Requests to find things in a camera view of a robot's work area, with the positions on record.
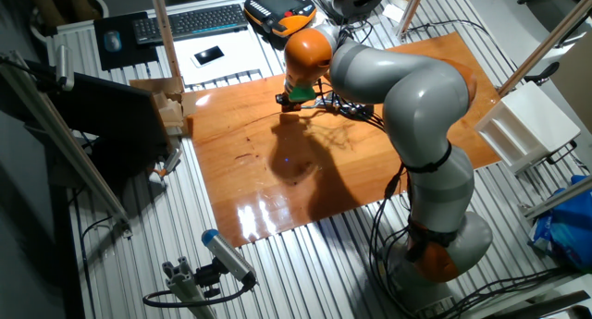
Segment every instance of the wooden board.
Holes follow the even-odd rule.
[[[497,162],[473,127],[499,97],[461,37],[394,50],[452,59],[475,72],[475,102],[449,139],[475,168]],[[197,111],[188,117],[218,230],[234,246],[379,200],[400,166],[387,136],[368,124],[320,109],[281,114],[275,95],[283,80],[196,92]]]

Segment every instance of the wooden block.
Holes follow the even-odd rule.
[[[451,59],[475,72],[475,102],[449,139],[474,167],[497,162],[473,127],[499,97],[461,37],[392,51]],[[379,200],[400,166],[385,133],[364,122],[321,109],[281,114],[275,95],[283,80],[197,92],[187,117],[218,230],[234,246]]]

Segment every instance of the keyboard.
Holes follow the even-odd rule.
[[[215,33],[238,31],[248,23],[240,5],[218,6],[169,15],[173,40],[207,36]],[[156,18],[132,21],[137,44],[161,43]]]

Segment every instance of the metal rail floor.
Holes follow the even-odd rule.
[[[208,0],[174,6],[170,12],[242,1]],[[384,0],[376,14],[381,13],[387,3],[388,0]],[[468,0],[423,0],[413,26],[457,18],[483,25]],[[399,44],[390,37],[392,28],[387,18],[380,18],[380,24],[375,25],[365,44],[376,48]],[[410,33],[408,42],[453,31],[461,34],[494,85],[501,85],[512,74],[515,65],[494,41],[482,31],[462,23]],[[92,24],[74,24],[58,32],[48,39],[50,62],[53,62],[53,50],[65,44],[74,51],[75,70],[87,75],[124,84],[134,79],[170,76],[163,47],[157,48],[158,62],[102,71]],[[367,33],[368,29],[358,31],[356,38],[360,41]],[[251,34],[261,49],[263,65],[259,70],[191,89],[214,88],[281,74],[284,70],[281,52],[272,49],[253,31]],[[83,243],[75,237],[87,318],[191,318],[185,309],[160,310],[142,304],[143,295],[166,289],[161,263],[187,256],[196,268],[212,260],[200,238],[204,230],[216,228],[216,221],[191,140],[183,139],[180,145],[183,155],[173,174],[162,181],[156,175],[139,176],[126,188],[122,200],[129,211],[131,238],[123,238],[110,221],[91,230]],[[573,174],[582,172],[572,158],[555,166],[537,166],[518,178],[503,164],[475,171],[475,194],[469,210],[488,221],[494,241],[476,267],[450,282],[456,297],[461,298],[487,282],[555,266],[552,260],[539,258],[526,245],[529,226],[518,213],[517,204],[534,205],[545,200],[557,188],[566,186]],[[387,209],[381,229],[383,236],[406,224],[406,210],[402,207],[404,196],[402,198],[395,197]],[[79,195],[69,208],[75,235],[107,216],[105,208],[88,192]],[[376,208],[377,204],[369,204],[240,247],[240,252],[257,271],[260,285],[237,300],[214,306],[217,316],[263,319],[399,317],[368,275],[367,240]],[[88,264],[88,275],[83,261]],[[232,278],[223,277],[224,295],[236,292],[238,287]]]

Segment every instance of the gray robot arm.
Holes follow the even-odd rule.
[[[432,282],[467,271],[485,254],[492,237],[481,217],[466,213],[475,186],[473,167],[466,153],[447,140],[450,126],[470,105],[463,75],[440,60],[348,40],[333,55],[330,77],[341,98],[384,104],[385,130],[411,175],[410,226],[416,229],[411,243],[436,242],[450,257],[439,271],[438,263],[422,262],[422,249],[402,270],[411,271],[413,265]],[[450,262],[454,267],[445,267]]]

